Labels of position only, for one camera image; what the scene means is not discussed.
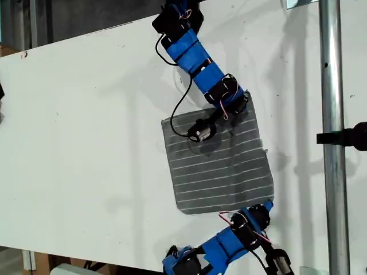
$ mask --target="metal pole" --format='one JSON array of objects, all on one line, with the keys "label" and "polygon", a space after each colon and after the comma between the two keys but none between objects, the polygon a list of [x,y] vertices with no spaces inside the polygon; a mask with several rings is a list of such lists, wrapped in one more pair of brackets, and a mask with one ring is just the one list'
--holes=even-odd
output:
[{"label": "metal pole", "polygon": [[[340,1],[319,0],[322,65],[323,131],[344,129]],[[348,208],[345,149],[324,145],[329,268],[332,275],[349,275]]]}]

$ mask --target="white table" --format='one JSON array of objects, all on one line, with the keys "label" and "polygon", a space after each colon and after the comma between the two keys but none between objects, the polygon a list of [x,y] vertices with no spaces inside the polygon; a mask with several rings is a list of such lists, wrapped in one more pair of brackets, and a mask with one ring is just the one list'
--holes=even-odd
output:
[{"label": "white table", "polygon": [[[366,119],[367,2],[342,4],[352,127]],[[328,270],[318,5],[210,0],[202,11],[201,42],[252,92],[275,182],[268,233],[296,273]],[[161,120],[189,78],[155,54],[154,18],[0,58],[0,245],[161,270],[172,244],[225,227],[216,213],[176,209]],[[178,113],[204,105],[193,87]],[[346,156],[352,274],[365,274],[367,154]],[[263,273],[248,255],[228,274]]]}]

